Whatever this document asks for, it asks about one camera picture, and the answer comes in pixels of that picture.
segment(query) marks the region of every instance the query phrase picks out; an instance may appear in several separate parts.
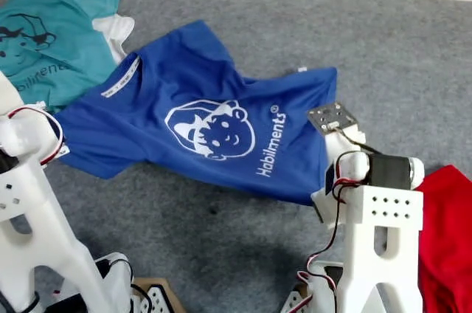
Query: cable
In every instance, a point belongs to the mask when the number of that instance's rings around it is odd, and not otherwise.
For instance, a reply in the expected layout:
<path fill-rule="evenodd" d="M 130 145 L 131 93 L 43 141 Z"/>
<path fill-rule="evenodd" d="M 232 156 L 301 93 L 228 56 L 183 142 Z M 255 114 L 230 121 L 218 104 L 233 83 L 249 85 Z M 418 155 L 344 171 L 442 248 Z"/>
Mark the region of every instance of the cable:
<path fill-rule="evenodd" d="M 134 271 L 133 271 L 133 267 L 131 266 L 131 263 L 126 260 L 126 259 L 123 259 L 123 258 L 120 258 L 120 259 L 116 259 L 116 260 L 113 260 L 109 265 L 110 265 L 110 269 L 113 265 L 115 264 L 118 264 L 118 263 L 126 263 L 128 265 L 128 267 L 130 268 L 130 273 L 131 273 L 131 282 L 133 282 L 133 279 L 134 279 Z M 149 295 L 147 294 L 147 292 L 142 289 L 141 287 L 135 285 L 134 283 L 131 284 L 131 288 L 136 290 L 137 292 L 139 292 L 142 297 L 144 297 L 147 301 L 147 313 L 151 313 L 153 311 L 153 301 L 150 299 Z"/>
<path fill-rule="evenodd" d="M 23 311 L 20 313 L 30 313 L 33 311 L 33 309 L 36 308 L 36 306 L 39 303 L 39 294 L 35 291 L 35 298 L 32 300 L 31 304 Z M 6 313 L 16 313 L 16 310 L 12 307 L 10 302 L 6 299 L 5 296 L 3 296 L 2 293 L 0 293 L 0 304 L 5 308 Z"/>
<path fill-rule="evenodd" d="M 342 128 L 335 127 L 334 130 L 342 134 L 344 138 L 349 141 L 349 143 L 352 143 L 353 145 L 358 145 L 359 147 L 361 147 L 362 149 L 365 149 L 366 151 L 369 151 L 370 153 L 381 154 L 381 152 L 377 151 L 375 148 L 353 140 L 352 138 L 346 135 L 346 133 L 344 132 Z"/>
<path fill-rule="evenodd" d="M 131 282 L 133 282 L 133 279 L 134 279 L 134 272 L 133 272 L 133 267 L 131 266 L 130 262 L 126 259 L 116 259 L 116 260 L 113 260 L 109 265 L 110 265 L 110 269 L 112 268 L 113 265 L 117 264 L 117 263 L 126 263 L 128 265 L 128 267 L 130 268 L 130 273 L 131 273 Z"/>
<path fill-rule="evenodd" d="M 134 283 L 131 284 L 131 288 L 132 289 L 135 289 L 137 292 L 139 292 L 141 295 L 144 296 L 144 298 L 147 300 L 147 313 L 151 313 L 153 311 L 153 301 L 150 300 L 150 297 L 149 295 L 147 294 L 147 292 L 142 289 L 141 287 L 135 285 Z"/>
<path fill-rule="evenodd" d="M 359 153 L 359 152 L 363 153 L 362 151 L 347 151 L 347 152 L 341 153 L 338 156 L 338 159 L 336 160 L 336 165 L 335 165 L 336 179 L 341 178 L 341 169 L 339 165 L 341 158 L 344 157 L 346 154 Z"/>
<path fill-rule="evenodd" d="M 14 109 L 12 111 L 10 111 L 7 116 L 9 119 L 11 119 L 13 116 L 15 116 L 17 113 L 19 113 L 20 111 L 22 110 L 33 110 L 33 111 L 36 111 L 40 114 L 42 114 L 43 116 L 45 116 L 48 120 L 52 121 L 52 123 L 56 126 L 56 128 L 58 129 L 58 133 L 59 133 L 59 137 L 58 137 L 58 143 L 56 144 L 55 148 L 54 148 L 54 151 L 52 153 L 50 153 L 48 156 L 46 156 L 44 159 L 42 159 L 40 161 L 40 164 L 41 165 L 45 165 L 47 163 L 49 163 L 51 160 L 54 159 L 54 157 L 56 157 L 56 155 L 59 153 L 60 151 L 60 148 L 62 147 L 62 144 L 64 142 L 64 134 L 63 134 L 63 129 L 62 127 L 60 126 L 60 123 L 51 115 L 51 114 L 48 114 L 47 112 L 41 110 L 41 109 L 38 109 L 37 106 L 29 106 L 29 105 L 25 105 L 25 106 L 21 106 L 17 109 Z"/>
<path fill-rule="evenodd" d="M 311 302 L 313 299 L 313 295 L 309 295 L 308 297 L 304 298 L 303 300 L 300 301 L 295 307 L 293 307 L 290 311 L 287 313 L 297 313 L 300 309 L 305 307 L 307 304 Z"/>
<path fill-rule="evenodd" d="M 345 188 L 356 188 L 360 185 L 361 183 L 359 182 L 354 182 L 353 180 L 349 180 L 349 179 L 345 179 L 345 178 L 341 178 L 341 179 L 338 179 L 338 181 L 336 181 L 336 183 L 334 184 L 333 188 L 331 189 L 331 193 L 333 194 L 333 197 L 337 200 L 337 205 L 336 205 L 336 220 L 335 220 L 335 223 L 334 223 L 334 230 L 333 230 L 333 234 L 331 235 L 331 239 L 330 241 L 328 242 L 328 244 L 321 250 L 318 250 L 317 252 L 314 252 L 313 254 L 311 254 L 309 257 L 308 257 L 308 260 L 307 260 L 307 264 L 306 264 L 306 268 L 307 268 L 307 271 L 306 272 L 303 272 L 303 271 L 298 271 L 297 273 L 297 277 L 299 280 L 301 280 L 302 282 L 305 282 L 306 284 L 308 284 L 308 276 L 313 276 L 313 277 L 317 277 L 317 278 L 324 278 L 327 282 L 328 282 L 328 286 L 330 287 L 331 291 L 333 291 L 333 299 L 334 299 L 334 313 L 338 313 L 338 296 L 336 294 L 336 283 L 334 282 L 334 280 L 328 276 L 328 275 L 320 275 L 320 274 L 316 274 L 314 272 L 311 272 L 310 271 L 310 266 L 311 264 L 313 263 L 313 261 L 320 255 L 322 254 L 323 252 L 326 252 L 328 251 L 332 246 L 333 246 L 333 243 L 334 243 L 334 240 L 336 239 L 336 234 L 338 232 L 338 226 L 339 226 L 339 214 L 340 214 L 340 210 L 341 210 L 341 203 L 344 202 L 344 200 L 341 199 L 341 192 L 345 189 Z M 335 194 L 335 189 L 341 185 L 341 188 L 339 189 L 338 191 L 338 194 L 336 195 Z"/>

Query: cardboard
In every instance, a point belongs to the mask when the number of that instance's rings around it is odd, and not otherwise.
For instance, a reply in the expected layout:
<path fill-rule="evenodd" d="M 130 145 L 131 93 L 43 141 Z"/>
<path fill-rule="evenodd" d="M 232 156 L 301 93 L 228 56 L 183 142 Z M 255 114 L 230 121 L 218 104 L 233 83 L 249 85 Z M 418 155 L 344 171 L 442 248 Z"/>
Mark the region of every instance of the cardboard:
<path fill-rule="evenodd" d="M 162 285 L 174 312 L 186 313 L 182 303 L 180 303 L 180 300 L 178 300 L 176 294 L 170 288 L 169 281 L 167 281 L 165 278 L 135 278 L 133 283 L 144 289 L 146 292 L 152 285 Z"/>

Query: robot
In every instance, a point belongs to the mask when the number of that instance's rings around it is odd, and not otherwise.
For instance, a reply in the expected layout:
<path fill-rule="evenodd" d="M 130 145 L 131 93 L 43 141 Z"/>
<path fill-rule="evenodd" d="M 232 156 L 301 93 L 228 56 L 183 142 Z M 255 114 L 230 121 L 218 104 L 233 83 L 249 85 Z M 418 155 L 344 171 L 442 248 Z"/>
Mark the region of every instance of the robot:
<path fill-rule="evenodd" d="M 60 208 L 42 168 L 67 151 L 60 125 L 41 106 L 23 106 L 15 91 L 5 94 L 10 99 L 9 108 L 0 105 L 0 303 L 7 313 L 151 312 L 154 302 L 132 292 L 128 259 L 112 253 L 94 261 Z M 323 250 L 314 253 L 306 272 L 298 273 L 308 296 L 292 292 L 282 312 L 385 312 L 372 291 L 385 283 L 395 312 L 421 313 L 417 257 L 423 194 L 412 189 L 423 181 L 423 163 L 365 146 L 357 121 L 339 103 L 311 110 L 308 117 L 325 136 L 333 161 L 325 189 L 312 194 L 313 203 L 334 235 L 345 225 L 347 257 L 341 265 L 315 261 Z M 20 215 L 32 233 L 16 232 L 10 219 Z M 375 226 L 389 228 L 382 256 L 373 249 Z M 66 279 L 58 302 L 46 308 L 34 288 L 38 265 Z"/>
<path fill-rule="evenodd" d="M 366 143 L 358 122 L 342 104 L 308 112 L 324 135 L 328 159 L 325 188 L 312 194 L 321 221 L 333 230 L 330 243 L 312 254 L 298 272 L 308 293 L 292 292 L 282 313 L 384 313 L 385 300 L 396 313 L 421 313 L 417 285 L 418 241 L 423 227 L 424 164 L 417 158 L 381 154 Z M 344 263 L 316 261 L 345 226 Z M 375 228 L 388 229 L 386 251 L 374 250 Z"/>

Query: teal t-shirt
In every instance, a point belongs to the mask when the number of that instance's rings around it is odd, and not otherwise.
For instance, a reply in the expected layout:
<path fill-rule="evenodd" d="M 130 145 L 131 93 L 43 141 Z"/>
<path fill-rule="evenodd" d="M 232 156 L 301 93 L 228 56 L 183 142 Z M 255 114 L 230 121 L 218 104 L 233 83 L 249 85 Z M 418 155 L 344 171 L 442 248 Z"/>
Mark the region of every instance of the teal t-shirt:
<path fill-rule="evenodd" d="M 0 9 L 0 70 L 25 103 L 59 111 L 113 72 L 110 49 L 92 20 L 119 0 L 9 0 Z"/>

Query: shirt tag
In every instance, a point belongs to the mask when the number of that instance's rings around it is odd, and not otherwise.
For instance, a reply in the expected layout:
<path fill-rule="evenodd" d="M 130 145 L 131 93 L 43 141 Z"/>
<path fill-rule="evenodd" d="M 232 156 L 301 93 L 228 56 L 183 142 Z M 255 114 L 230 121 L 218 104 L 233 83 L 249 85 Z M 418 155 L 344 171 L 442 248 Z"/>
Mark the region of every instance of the shirt tag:
<path fill-rule="evenodd" d="M 136 60 L 134 60 L 133 64 L 131 64 L 125 75 L 123 75 L 120 80 L 118 80 L 109 90 L 103 92 L 101 95 L 103 97 L 113 97 L 117 92 L 123 89 L 123 87 L 128 84 L 128 82 L 133 77 L 134 72 L 138 69 L 139 61 L 139 57 L 136 57 Z"/>
<path fill-rule="evenodd" d="M 41 110 L 43 110 L 43 111 L 46 111 L 46 110 L 47 110 L 46 102 L 44 102 L 44 101 L 38 101 L 38 102 L 36 102 L 35 106 L 36 106 L 38 109 L 41 109 Z"/>
<path fill-rule="evenodd" d="M 56 154 L 54 159 L 61 158 L 62 156 L 65 156 L 66 154 L 69 154 L 69 153 L 71 153 L 71 150 L 69 149 L 69 147 L 67 147 L 67 145 L 63 144 L 62 147 L 60 147 L 60 150 Z"/>

